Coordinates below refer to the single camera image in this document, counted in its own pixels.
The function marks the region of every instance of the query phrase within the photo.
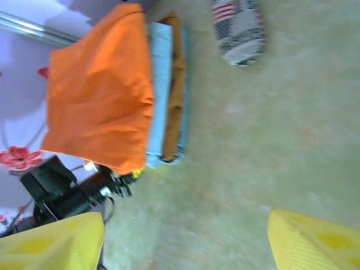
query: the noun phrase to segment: stack of folded clothes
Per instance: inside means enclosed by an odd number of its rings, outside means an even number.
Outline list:
[[[116,7],[78,42],[51,53],[42,150],[123,176],[179,162],[187,135],[187,51],[175,12],[146,29],[140,5]]]
[[[147,145],[150,168],[184,157],[188,119],[187,32],[176,12],[149,27],[155,110]]]

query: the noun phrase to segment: beige floor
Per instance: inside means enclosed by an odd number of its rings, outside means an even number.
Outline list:
[[[269,47],[245,69],[219,57],[209,3],[150,16],[191,32],[188,157],[117,200],[109,270],[276,269],[270,208],[360,227],[360,2],[262,0]]]

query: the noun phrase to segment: orange cloth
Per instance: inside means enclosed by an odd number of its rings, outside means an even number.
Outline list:
[[[176,12],[173,11],[159,22],[162,24],[171,25],[173,27],[173,79],[169,94],[167,111],[168,114],[162,156],[164,160],[171,161],[175,158],[176,148],[180,135],[186,67],[182,46],[182,26]]]
[[[84,38],[50,57],[42,150],[128,174],[146,162],[154,96],[145,17],[121,4]]]

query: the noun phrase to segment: light blue cloth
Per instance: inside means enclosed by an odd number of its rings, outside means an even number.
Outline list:
[[[160,163],[167,124],[172,81],[173,29],[170,25],[153,22],[149,31],[155,105],[148,135],[146,165],[156,168]]]
[[[186,62],[189,59],[189,40],[188,40],[188,32],[186,28],[182,28],[182,40],[183,40],[183,48],[184,48],[184,56]],[[184,85],[184,107],[182,113],[182,120],[180,126],[180,135],[179,141],[175,153],[175,158],[172,161],[161,160],[162,163],[168,165],[178,164],[185,157],[185,145],[187,141],[187,132],[188,132],[188,119],[189,119],[189,110],[190,110],[190,93],[189,93],[189,73],[188,68],[185,72],[185,85]]]

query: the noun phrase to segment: floral pattern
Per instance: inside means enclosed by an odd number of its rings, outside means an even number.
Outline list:
[[[47,66],[44,66],[41,69],[38,69],[38,74],[44,78],[48,78],[49,77],[49,68]]]
[[[10,212],[7,211],[5,213],[3,213],[2,215],[0,215],[0,224],[2,225],[7,225],[7,217],[9,216]]]
[[[27,170],[41,163],[41,151],[30,152],[25,146],[11,146],[0,152],[0,164],[7,170]]]

